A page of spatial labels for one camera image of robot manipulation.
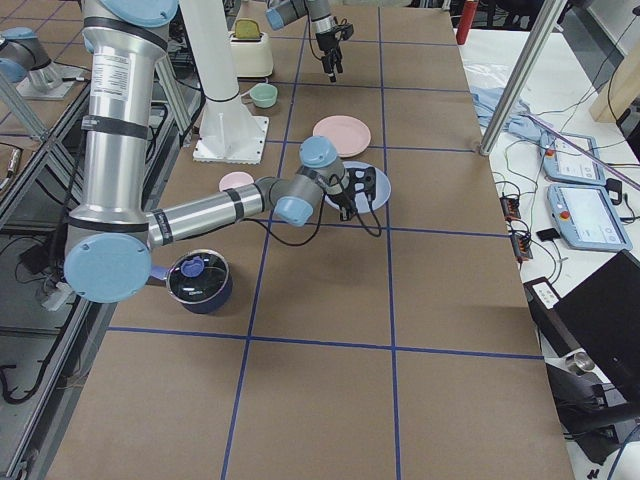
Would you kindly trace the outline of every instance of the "red object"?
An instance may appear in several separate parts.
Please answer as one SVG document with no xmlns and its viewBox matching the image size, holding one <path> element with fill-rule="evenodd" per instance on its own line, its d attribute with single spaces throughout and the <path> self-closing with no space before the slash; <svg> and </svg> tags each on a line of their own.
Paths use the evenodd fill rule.
<svg viewBox="0 0 640 480">
<path fill-rule="evenodd" d="M 473 19 L 476 17 L 477 9 L 477 0 L 467 0 L 464 2 L 462 17 L 460 18 L 460 23 L 458 23 L 458 33 L 456 33 L 456 41 L 458 42 L 458 45 L 464 45 L 467 41 L 467 35 L 469 35 Z"/>
</svg>

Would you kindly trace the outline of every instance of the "blue cloth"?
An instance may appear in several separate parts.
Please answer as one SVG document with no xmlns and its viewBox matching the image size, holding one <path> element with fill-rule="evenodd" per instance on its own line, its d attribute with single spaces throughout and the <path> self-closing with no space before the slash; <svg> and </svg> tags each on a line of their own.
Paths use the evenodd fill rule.
<svg viewBox="0 0 640 480">
<path fill-rule="evenodd" d="M 482 127 L 487 127 L 500 101 L 500 97 L 504 93 L 504 88 L 478 88 L 472 86 L 470 90 L 473 106 L 478 115 L 478 122 Z M 539 142 L 542 129 L 525 116 L 528 113 L 530 113 L 529 105 L 518 99 L 503 129 L 517 137 Z"/>
</svg>

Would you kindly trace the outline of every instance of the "table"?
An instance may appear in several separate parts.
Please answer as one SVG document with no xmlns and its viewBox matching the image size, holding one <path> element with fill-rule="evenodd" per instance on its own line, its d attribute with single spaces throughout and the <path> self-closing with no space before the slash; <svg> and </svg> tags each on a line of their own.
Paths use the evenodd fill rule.
<svg viewBox="0 0 640 480">
<path fill-rule="evenodd" d="M 467 43 L 460 47 L 460 53 L 465 63 L 479 63 L 487 66 L 499 65 L 512 68 L 526 38 L 527 34 L 524 32 L 473 30 L 470 32 Z M 585 92 L 591 91 L 593 91 L 591 82 L 564 37 L 559 33 L 554 33 L 542 51 L 521 97 L 530 104 L 533 112 L 546 112 L 563 110 L 578 102 Z M 613 124 L 597 123 L 589 115 L 589 107 L 595 98 L 596 95 L 589 97 L 577 107 L 575 114 L 574 109 L 569 109 L 566 112 L 544 114 L 542 118 L 556 125 L 557 128 L 560 128 L 565 121 L 571 118 L 564 129 L 565 132 L 593 136 L 599 146 L 614 145 L 599 150 L 603 161 L 637 164 L 637 159 L 626 142 L 619 143 L 623 140 L 619 130 Z M 518 184 L 523 192 L 535 189 L 532 182 L 518 177 L 507 169 L 505 150 L 508 148 L 507 155 L 511 170 L 538 180 L 537 194 L 535 196 L 527 195 L 522 197 L 520 209 L 523 218 L 533 232 L 550 228 L 553 223 L 546 201 L 546 187 L 550 182 L 544 178 L 544 174 L 537 177 L 540 166 L 537 147 L 527 142 L 521 142 L 510 147 L 517 140 L 517 138 L 506 133 L 500 136 L 496 148 L 490 156 L 492 169 Z M 640 178 L 638 170 L 640 169 L 629 168 L 625 169 L 624 173 L 637 181 Z M 496 175 L 496 180 L 499 181 L 501 178 Z M 498 185 L 498 187 L 498 190 L 501 191 L 502 185 Z M 639 192 L 627 187 L 624 188 L 624 191 L 629 195 L 629 203 L 632 206 L 638 205 L 638 202 L 640 202 Z M 513 193 L 513 190 L 508 190 L 507 193 Z M 621 216 L 630 215 L 624 205 L 617 207 L 617 210 Z M 638 256 L 640 225 L 634 223 L 626 226 L 625 229 L 635 246 L 632 253 Z M 560 295 L 570 292 L 613 256 L 611 253 L 572 250 L 567 248 L 563 241 L 556 241 L 556 244 L 559 247 L 560 257 L 565 259 L 563 261 L 562 274 L 554 284 Z M 523 282 L 541 276 L 549 277 L 553 268 L 551 258 L 539 246 L 533 245 L 532 249 L 534 260 L 525 262 L 520 272 Z M 550 248 L 550 251 L 556 256 L 556 252 L 553 249 Z M 557 360 L 553 358 L 556 355 L 550 347 L 545 349 L 545 354 L 549 357 L 547 359 L 549 363 L 558 364 Z M 583 478 L 591 469 L 601 468 L 599 465 L 589 462 L 573 442 L 569 443 L 567 447 L 571 453 L 576 478 Z M 640 471 L 639 447 L 633 444 L 627 447 L 623 460 L 616 469 L 614 478 L 636 478 L 637 472 Z M 614 456 L 615 454 L 611 455 L 604 468 L 601 468 L 601 475 L 608 472 Z"/>
<path fill-rule="evenodd" d="M 266 30 L 263 9 L 241 16 Z M 382 238 L 327 209 L 300 249 L 245 222 L 155 251 L 163 265 L 221 252 L 232 299 L 214 316 L 158 287 L 122 302 L 47 478 L 570 477 L 448 14 L 335 13 L 356 31 L 337 85 L 304 22 L 266 30 L 279 97 L 263 160 L 243 169 L 290 177 L 318 120 L 356 116 L 372 142 L 355 159 L 391 179 Z M 238 168 L 192 148 L 161 206 Z M 292 241 L 313 230 L 263 221 Z"/>
</svg>

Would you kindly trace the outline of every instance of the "white plate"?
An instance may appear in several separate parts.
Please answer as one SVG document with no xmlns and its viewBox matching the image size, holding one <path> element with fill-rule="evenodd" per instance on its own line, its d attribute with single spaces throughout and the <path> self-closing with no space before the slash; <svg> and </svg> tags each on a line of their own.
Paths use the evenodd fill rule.
<svg viewBox="0 0 640 480">
<path fill-rule="evenodd" d="M 367 168 L 370 167 L 368 163 L 346 161 L 344 162 L 344 168 Z M 377 210 L 389 200 L 391 196 L 391 182 L 389 178 L 384 174 L 382 170 L 376 168 L 376 198 L 373 200 L 372 207 Z M 329 200 L 329 197 L 325 197 L 325 201 L 336 210 L 339 207 Z M 356 207 L 358 207 L 358 213 L 369 213 L 369 204 L 367 203 L 367 197 L 364 193 L 356 194 Z"/>
<path fill-rule="evenodd" d="M 342 158 L 364 152 L 371 142 L 369 127 L 345 115 L 323 118 L 313 127 L 313 134 L 328 138 Z"/>
</svg>

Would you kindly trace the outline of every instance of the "pink plate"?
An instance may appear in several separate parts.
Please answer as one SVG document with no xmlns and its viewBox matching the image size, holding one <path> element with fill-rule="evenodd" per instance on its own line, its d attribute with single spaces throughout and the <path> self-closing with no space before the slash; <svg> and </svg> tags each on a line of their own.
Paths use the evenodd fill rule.
<svg viewBox="0 0 640 480">
<path fill-rule="evenodd" d="M 343 158 L 364 152 L 371 142 L 369 127 L 345 115 L 323 118 L 313 127 L 313 134 L 327 137 Z"/>
</svg>

